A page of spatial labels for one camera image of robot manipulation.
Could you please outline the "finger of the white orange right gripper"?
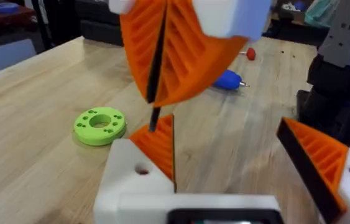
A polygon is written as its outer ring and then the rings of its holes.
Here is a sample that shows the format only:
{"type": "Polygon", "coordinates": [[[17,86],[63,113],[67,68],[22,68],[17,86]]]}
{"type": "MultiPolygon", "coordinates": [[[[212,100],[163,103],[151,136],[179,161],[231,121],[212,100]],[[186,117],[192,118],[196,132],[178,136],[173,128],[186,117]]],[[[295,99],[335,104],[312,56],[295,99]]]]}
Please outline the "finger of the white orange right gripper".
{"type": "Polygon", "coordinates": [[[151,103],[155,87],[151,85],[151,71],[160,39],[166,1],[109,0],[112,13],[119,15],[122,40],[134,81],[143,96],[151,103]]]}
{"type": "Polygon", "coordinates": [[[268,0],[167,1],[154,107],[188,100],[212,85],[270,19],[268,0]]]}

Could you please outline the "white orange left gripper right finger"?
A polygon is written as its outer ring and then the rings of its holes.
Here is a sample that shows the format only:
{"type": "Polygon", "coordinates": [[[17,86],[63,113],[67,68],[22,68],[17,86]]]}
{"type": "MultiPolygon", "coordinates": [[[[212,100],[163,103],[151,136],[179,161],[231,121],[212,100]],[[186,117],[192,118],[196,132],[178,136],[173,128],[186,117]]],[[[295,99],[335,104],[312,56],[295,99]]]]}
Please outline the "white orange left gripper right finger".
{"type": "Polygon", "coordinates": [[[323,223],[350,223],[350,146],[294,119],[277,137],[313,199],[323,223]]]}

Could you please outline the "white orange left gripper left finger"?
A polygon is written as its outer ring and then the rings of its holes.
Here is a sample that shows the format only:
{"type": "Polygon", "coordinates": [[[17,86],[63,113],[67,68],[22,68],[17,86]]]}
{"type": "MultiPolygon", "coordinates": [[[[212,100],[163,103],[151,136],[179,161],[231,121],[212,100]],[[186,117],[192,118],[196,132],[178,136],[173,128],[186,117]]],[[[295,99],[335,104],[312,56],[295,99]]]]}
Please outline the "white orange left gripper left finger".
{"type": "Polygon", "coordinates": [[[177,191],[174,115],[113,142],[93,206],[95,223],[166,223],[177,191]]]}

